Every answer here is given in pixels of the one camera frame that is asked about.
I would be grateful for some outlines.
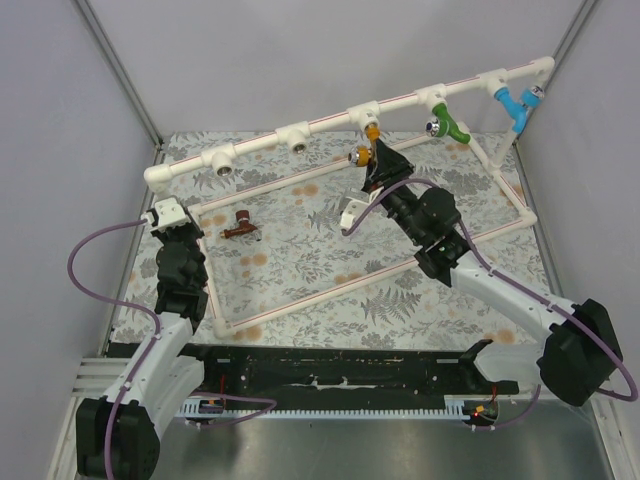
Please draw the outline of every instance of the gray floor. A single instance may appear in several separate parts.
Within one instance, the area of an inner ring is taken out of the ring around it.
[[[502,416],[523,406],[502,405]],[[198,432],[176,423],[153,480],[606,480],[593,415],[541,403],[521,425],[471,433],[413,420],[254,420]]]

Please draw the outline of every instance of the floral patterned fabric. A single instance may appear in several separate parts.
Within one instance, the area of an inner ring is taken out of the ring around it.
[[[176,134],[167,143],[166,161],[254,135]],[[383,139],[393,144],[412,136],[415,134],[386,133]],[[476,138],[489,155],[500,142],[500,135]],[[319,134],[311,139],[302,156],[291,155],[284,147],[267,149],[236,160],[235,171],[229,177],[198,171],[174,179],[171,193],[187,205],[212,200],[325,165],[361,142],[361,135],[354,132]],[[416,165],[414,177],[428,177],[455,195],[472,232],[486,231],[517,218],[513,205],[467,146],[438,139],[402,153]],[[516,191],[521,192],[511,153],[503,171]],[[353,236],[341,235],[338,203],[346,188],[359,189],[363,180],[363,169],[347,168],[204,214],[201,226],[224,316],[239,321],[411,258],[416,248],[381,208],[374,210]],[[235,226],[235,212],[241,209],[249,210],[251,221],[261,229],[262,241],[257,242],[252,236],[220,238],[221,230]],[[144,233],[129,280],[127,301],[147,306],[155,303],[154,259],[159,246],[148,231]],[[532,229],[483,243],[480,250],[521,279],[546,285]],[[151,322],[144,314],[122,309],[112,340],[138,342],[150,329]],[[435,350],[465,349],[483,337],[503,343],[529,340],[524,331],[492,308],[430,280],[415,268],[225,341],[214,337],[207,314],[193,341]]]

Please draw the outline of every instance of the white wall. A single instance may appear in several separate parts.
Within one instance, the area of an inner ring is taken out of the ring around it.
[[[580,0],[91,0],[163,134],[272,130],[553,54]],[[452,102],[476,131],[497,102]],[[421,130],[416,108],[382,119]]]
[[[153,151],[69,0],[3,3],[0,85],[0,478],[36,480],[105,321],[67,256],[135,218]],[[112,294],[127,237],[87,247],[80,278]]]
[[[637,0],[600,2],[522,146],[565,293],[608,308],[640,382],[638,18]],[[640,447],[640,404],[620,407]]]

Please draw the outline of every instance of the green pipe fitting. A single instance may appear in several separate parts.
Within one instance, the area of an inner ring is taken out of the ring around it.
[[[456,142],[464,143],[465,145],[471,141],[471,135],[462,133],[458,124],[451,118],[445,103],[439,103],[433,107],[432,112],[438,118],[437,122],[427,123],[427,133],[431,134],[432,137],[449,135]]]

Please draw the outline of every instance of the leaf pattern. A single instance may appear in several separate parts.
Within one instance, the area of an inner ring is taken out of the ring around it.
[[[257,132],[187,132],[165,143],[166,161],[197,155],[203,149],[239,142]],[[394,143],[413,133],[385,132]],[[491,156],[499,135],[476,135]],[[342,158],[362,142],[360,132],[329,132],[310,138],[302,156],[283,146],[234,160],[235,171],[224,178],[212,171],[177,177],[172,195],[187,205],[273,181]],[[515,209],[464,146],[446,139],[403,151],[416,166],[415,177],[429,177],[456,195],[469,228],[480,232],[513,221]],[[512,154],[502,169],[513,185],[520,183]],[[347,188],[359,188],[361,169],[344,169],[271,193],[207,212],[201,216],[206,248],[212,259],[216,290],[225,317],[238,321],[297,301],[337,284],[405,261],[416,248],[395,223],[376,209],[351,237],[338,225],[338,205]],[[235,212],[246,208],[260,226],[262,241],[252,236],[219,238],[235,223]],[[145,232],[131,274],[126,300],[153,307],[156,300],[155,256],[160,242]],[[519,230],[480,246],[500,268],[538,286],[546,278],[531,229]],[[140,341],[151,330],[146,315],[119,311],[112,340]],[[349,294],[262,324],[252,335],[224,343],[297,347],[375,349],[465,349],[483,337],[515,342],[527,335],[482,302],[427,278],[419,269],[389,277]],[[211,316],[201,323],[193,341],[220,343],[213,335]]]

